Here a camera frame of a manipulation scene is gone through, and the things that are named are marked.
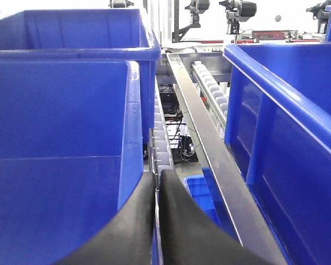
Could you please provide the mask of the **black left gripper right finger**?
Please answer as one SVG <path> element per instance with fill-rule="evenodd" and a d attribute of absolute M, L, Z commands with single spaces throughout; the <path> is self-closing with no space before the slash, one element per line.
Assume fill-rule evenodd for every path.
<path fill-rule="evenodd" d="M 173 169 L 161 173 L 159 222 L 164 264 L 268 264 L 221 230 Z"/>

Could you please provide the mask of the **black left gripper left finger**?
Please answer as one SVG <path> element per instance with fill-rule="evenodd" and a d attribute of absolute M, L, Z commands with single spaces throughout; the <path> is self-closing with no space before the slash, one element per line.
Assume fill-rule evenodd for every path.
<path fill-rule="evenodd" d="M 144 171 L 113 219 L 92 239 L 56 264 L 151 264 L 156 180 Z"/>

